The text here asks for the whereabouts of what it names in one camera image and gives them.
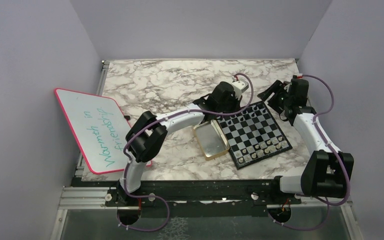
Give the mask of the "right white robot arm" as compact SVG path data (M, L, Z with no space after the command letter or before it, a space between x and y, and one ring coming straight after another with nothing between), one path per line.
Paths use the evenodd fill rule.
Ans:
M291 81L276 80L269 88L258 94L258 98L279 114L302 137L310 158L302 174L276 176L268 190L269 199L280 204L289 195L323 198L337 198L345 202L350 196L354 158L341 151L331 142L322 128L321 115L307 104L309 82L302 76L293 76Z

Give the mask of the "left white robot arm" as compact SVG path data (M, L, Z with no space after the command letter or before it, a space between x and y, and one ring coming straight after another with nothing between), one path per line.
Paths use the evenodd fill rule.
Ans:
M218 116L239 113L242 94L248 87L247 82L239 80L222 81L212 92L179 110L157 115L151 111L143 112L125 136L122 153L127 157L127 164L112 200L127 206L135 203L146 164L158 155L166 137Z

